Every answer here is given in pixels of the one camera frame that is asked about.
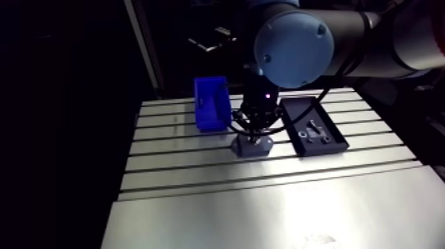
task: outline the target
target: blue plastic container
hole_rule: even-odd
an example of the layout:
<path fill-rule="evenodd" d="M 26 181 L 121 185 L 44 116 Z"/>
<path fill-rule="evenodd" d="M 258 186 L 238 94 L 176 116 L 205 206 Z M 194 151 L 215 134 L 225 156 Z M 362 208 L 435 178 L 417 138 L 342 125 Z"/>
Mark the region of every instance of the blue plastic container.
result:
<path fill-rule="evenodd" d="M 226 130 L 231 121 L 226 78 L 195 78 L 195 120 L 201 132 Z"/>

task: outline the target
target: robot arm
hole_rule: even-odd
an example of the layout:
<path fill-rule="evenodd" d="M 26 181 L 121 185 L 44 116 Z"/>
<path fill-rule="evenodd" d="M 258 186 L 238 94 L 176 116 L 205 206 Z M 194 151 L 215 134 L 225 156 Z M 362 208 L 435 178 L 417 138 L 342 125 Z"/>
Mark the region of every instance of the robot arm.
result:
<path fill-rule="evenodd" d="M 406 1 L 389 18 L 303 10 L 295 1 L 253 1 L 244 35 L 246 65 L 252 74 L 234 120 L 256 142 L 280 118 L 279 87 L 298 88 L 339 71 L 343 76 L 398 78 L 445 66 L 443 1 Z M 368 39 L 371 30 L 378 39 Z M 340 70 L 364 37 L 367 46 Z"/>

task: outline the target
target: aluminum table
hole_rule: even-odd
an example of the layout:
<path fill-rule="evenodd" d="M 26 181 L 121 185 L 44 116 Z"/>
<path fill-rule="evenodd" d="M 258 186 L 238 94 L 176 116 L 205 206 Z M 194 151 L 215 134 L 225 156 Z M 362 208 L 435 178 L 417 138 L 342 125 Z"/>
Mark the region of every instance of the aluminum table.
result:
<path fill-rule="evenodd" d="M 230 98 L 239 108 L 242 96 Z M 445 248 L 445 184 L 432 168 L 353 89 L 322 106 L 346 152 L 298 157 L 284 131 L 268 156 L 237 158 L 235 134 L 195 128 L 193 99 L 144 102 L 102 248 Z"/>

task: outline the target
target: black cable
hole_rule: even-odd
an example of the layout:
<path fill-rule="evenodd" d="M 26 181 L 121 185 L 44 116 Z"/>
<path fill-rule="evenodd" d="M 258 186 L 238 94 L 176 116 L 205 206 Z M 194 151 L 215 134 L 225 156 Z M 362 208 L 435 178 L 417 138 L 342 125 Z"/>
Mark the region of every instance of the black cable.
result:
<path fill-rule="evenodd" d="M 395 7 L 394 9 L 390 10 L 386 15 L 389 17 L 388 19 L 393 19 L 395 17 L 396 14 L 399 14 L 406 6 L 409 5 L 409 3 L 411 3 L 412 0 L 404 0 L 400 5 L 398 5 L 397 7 Z M 343 64 L 340 66 L 340 68 L 338 69 L 338 71 L 335 73 L 334 77 L 334 81 L 336 80 L 340 80 L 341 77 L 343 76 L 343 73 L 346 71 L 346 69 L 349 67 L 349 65 L 356 59 L 357 55 L 360 54 L 360 52 L 364 52 L 362 50 L 365 50 L 367 48 L 367 44 L 370 43 L 370 40 L 368 37 L 370 36 L 371 33 L 375 32 L 376 28 L 374 28 L 373 30 L 370 30 L 369 32 L 365 33 L 363 38 L 361 39 L 361 41 L 359 41 L 353 51 L 348 55 L 348 57 L 345 59 L 345 61 L 343 62 Z M 254 136 L 269 136 L 275 133 L 279 133 L 283 130 L 288 129 L 289 127 L 293 126 L 294 124 L 298 123 L 301 119 L 303 119 L 304 117 L 306 117 L 306 115 L 308 115 L 314 108 L 315 106 L 319 105 L 320 102 L 323 100 L 324 96 L 326 96 L 326 94 L 328 94 L 329 90 L 331 89 L 331 86 L 326 86 L 323 91 L 321 92 L 321 94 L 311 103 L 311 105 L 309 105 L 298 117 L 296 117 L 295 119 L 293 119 L 290 123 L 287 123 L 285 125 L 283 125 L 280 128 L 276 128 L 267 132 L 260 132 L 260 133 L 254 133 Z M 235 132 L 236 134 L 241 134 L 243 136 L 252 136 L 252 131 L 251 132 L 245 132 L 243 130 L 238 130 L 237 128 L 233 127 L 232 124 L 230 123 L 226 123 L 225 124 L 228 128 L 230 128 L 231 130 L 233 130 L 233 132 Z"/>

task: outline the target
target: dark background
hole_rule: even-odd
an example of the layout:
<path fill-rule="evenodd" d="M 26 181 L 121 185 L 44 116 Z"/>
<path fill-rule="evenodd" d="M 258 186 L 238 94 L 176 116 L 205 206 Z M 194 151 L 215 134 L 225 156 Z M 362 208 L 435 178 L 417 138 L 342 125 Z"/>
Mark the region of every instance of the dark background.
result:
<path fill-rule="evenodd" d="M 35 1 L 23 14 L 33 242 L 99 248 L 151 83 L 122 0 Z"/>

